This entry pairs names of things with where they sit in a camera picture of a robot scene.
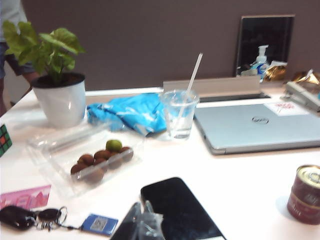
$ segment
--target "canned food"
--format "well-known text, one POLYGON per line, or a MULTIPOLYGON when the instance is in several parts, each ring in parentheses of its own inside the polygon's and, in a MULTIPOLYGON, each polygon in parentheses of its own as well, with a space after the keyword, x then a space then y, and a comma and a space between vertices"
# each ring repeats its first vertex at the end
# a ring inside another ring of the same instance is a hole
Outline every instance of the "canned food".
POLYGON ((297 169, 287 208, 302 223, 320 224, 320 166, 297 169))

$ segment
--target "laptop lid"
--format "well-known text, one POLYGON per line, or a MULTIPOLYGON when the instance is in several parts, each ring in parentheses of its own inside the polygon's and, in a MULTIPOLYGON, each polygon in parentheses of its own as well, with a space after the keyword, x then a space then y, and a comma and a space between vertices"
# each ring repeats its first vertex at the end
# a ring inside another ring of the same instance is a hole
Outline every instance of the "laptop lid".
POLYGON ((195 119, 215 155, 320 146, 320 118, 293 102, 199 107, 195 119))

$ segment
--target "kiwi fruit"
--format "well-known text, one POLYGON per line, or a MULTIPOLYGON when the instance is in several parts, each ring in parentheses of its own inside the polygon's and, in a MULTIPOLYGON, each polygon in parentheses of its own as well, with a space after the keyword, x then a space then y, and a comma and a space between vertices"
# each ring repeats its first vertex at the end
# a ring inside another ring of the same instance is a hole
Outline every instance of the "kiwi fruit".
POLYGON ((100 150, 100 151, 97 151, 95 154, 94 154, 94 159, 97 160, 97 159, 105 159, 105 160, 108 160, 111 156, 111 153, 109 151, 106 151, 106 150, 100 150))
POLYGON ((111 157, 109 158, 109 168, 110 169, 117 169, 122 164, 122 158, 118 156, 118 152, 111 152, 111 157))
POLYGON ((104 178, 105 171, 100 167, 93 167, 91 173, 84 177, 84 180, 89 184, 96 184, 104 178))
POLYGON ((77 163, 72 166, 70 173, 71 173, 71 175, 75 174, 77 172, 80 172, 82 169, 85 169, 86 167, 88 167, 88 166, 85 165, 84 163, 77 163))
POLYGON ((81 157, 79 157, 78 163, 86 164, 87 166, 93 165, 95 162, 94 156, 91 154, 84 154, 81 157))
MULTIPOLYGON (((106 163, 107 162, 107 160, 106 159, 104 159, 104 158, 97 158, 95 161, 94 161, 94 164, 93 165, 99 165, 100 163, 106 163)), ((108 170, 108 165, 106 164, 105 166, 101 166, 100 167, 104 172, 106 172, 107 170, 108 170)))
POLYGON ((129 162, 134 156, 134 151, 129 146, 124 146, 123 148, 120 149, 120 153, 123 153, 125 151, 128 151, 128 152, 124 153, 124 155, 122 156, 122 159, 124 162, 129 162))

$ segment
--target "plastic cup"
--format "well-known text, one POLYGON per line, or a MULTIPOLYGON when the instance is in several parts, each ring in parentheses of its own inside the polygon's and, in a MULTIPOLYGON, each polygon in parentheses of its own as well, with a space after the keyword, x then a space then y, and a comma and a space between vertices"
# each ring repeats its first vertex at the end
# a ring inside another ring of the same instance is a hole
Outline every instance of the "plastic cup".
POLYGON ((160 95, 166 130, 173 139, 188 139, 199 97, 194 91, 167 91, 160 95))

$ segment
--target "plastic food container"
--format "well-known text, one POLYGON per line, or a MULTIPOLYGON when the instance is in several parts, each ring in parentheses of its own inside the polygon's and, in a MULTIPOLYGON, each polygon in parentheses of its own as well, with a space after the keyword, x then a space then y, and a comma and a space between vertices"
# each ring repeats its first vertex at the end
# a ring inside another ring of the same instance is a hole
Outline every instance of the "plastic food container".
POLYGON ((85 124, 29 139, 34 163, 61 196, 81 195, 142 160, 145 138, 129 129, 113 132, 109 126, 108 123, 99 126, 85 124), (108 140, 119 140, 123 147, 130 149, 71 174, 71 168, 82 155, 93 156, 105 150, 108 140))

